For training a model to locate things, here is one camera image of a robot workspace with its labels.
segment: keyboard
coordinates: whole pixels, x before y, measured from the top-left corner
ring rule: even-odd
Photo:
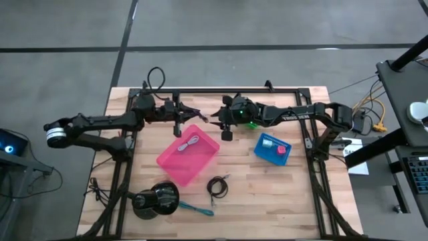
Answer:
[[[412,157],[407,162],[411,175],[413,177],[413,185],[418,194],[428,193],[428,160]]]

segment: wooden table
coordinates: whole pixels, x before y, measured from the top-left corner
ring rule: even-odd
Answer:
[[[106,114],[122,114],[125,111],[128,90],[129,88],[112,89]],[[310,92],[312,102],[330,102],[326,87],[310,87]],[[254,102],[264,104],[282,107],[296,105],[293,94],[245,94],[245,96]],[[188,106],[201,109],[207,116],[222,105],[221,94],[181,94],[181,100]],[[179,208],[169,216],[141,220],[134,215],[129,199],[126,205],[123,238],[319,238],[302,134],[297,121],[281,123],[266,129],[260,127],[249,130],[245,127],[235,127],[232,142],[222,141],[218,127],[205,124],[198,118],[188,121],[182,126],[182,130],[191,124],[198,124],[216,140],[220,144],[220,150],[218,156],[213,158],[189,186],[179,187],[180,199],[200,208],[211,208],[206,184],[216,175],[230,174],[226,180],[229,193],[223,199],[215,200],[217,206],[213,209],[214,217]],[[320,134],[324,129],[325,126],[318,123]],[[261,133],[268,133],[293,145],[285,167],[275,166],[254,155],[253,149]],[[102,131],[103,137],[113,137],[117,134],[117,130]],[[174,140],[173,123],[153,123],[146,125],[139,132],[130,191],[150,189],[159,181],[170,179],[156,164],[156,158]],[[109,155],[106,152],[97,153],[94,165],[107,158]],[[330,158],[326,162],[326,168],[334,204],[350,225],[362,233],[346,167],[339,160]],[[97,167],[91,177],[97,178],[101,188],[110,189],[113,170],[114,162],[109,161]],[[84,201],[77,233],[83,234],[87,231],[103,209],[104,206],[96,202],[94,195],[89,193]],[[323,213],[329,230],[330,222],[325,207]],[[112,233],[115,227],[114,213]]]

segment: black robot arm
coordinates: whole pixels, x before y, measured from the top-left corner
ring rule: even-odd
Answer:
[[[331,142],[341,133],[352,129],[352,109],[338,103],[315,103],[306,106],[293,106],[278,108],[262,103],[254,103],[250,99],[237,94],[234,98],[223,97],[225,106],[212,116],[218,116],[219,122],[212,124],[220,126],[223,130],[221,138],[231,141],[233,134],[231,125],[254,123],[262,127],[272,127],[284,121],[304,121],[316,119],[321,121],[327,129],[314,142],[305,140],[305,144],[312,148],[312,156],[316,159],[327,160]],[[326,110],[331,109],[330,116]]]
[[[162,106],[156,107],[153,96],[142,89],[132,103],[130,111],[120,116],[84,116],[78,114],[72,118],[61,118],[44,125],[47,145],[52,148],[66,148],[71,145],[89,147],[95,151],[106,150],[113,160],[123,161],[128,156],[128,149],[122,137],[107,139],[104,137],[85,134],[87,131],[122,129],[123,131],[141,131],[144,122],[174,121],[173,133],[181,136],[180,124],[190,118],[199,116],[205,122],[207,119],[200,111],[185,106],[180,101],[179,92],[173,93],[173,99],[165,99]]]

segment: blue light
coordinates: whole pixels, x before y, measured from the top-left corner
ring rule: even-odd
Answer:
[[[6,153],[12,153],[13,152],[13,147],[12,146],[6,146],[5,147],[5,152]]]

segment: white paper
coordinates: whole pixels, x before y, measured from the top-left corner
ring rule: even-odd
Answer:
[[[352,143],[343,149],[343,156],[347,156],[354,151],[360,149],[362,147],[361,139],[353,139],[353,138],[342,138],[344,140],[350,140]],[[367,163],[361,163],[360,165],[356,165],[348,170],[349,174],[359,174],[359,175],[368,175]]]

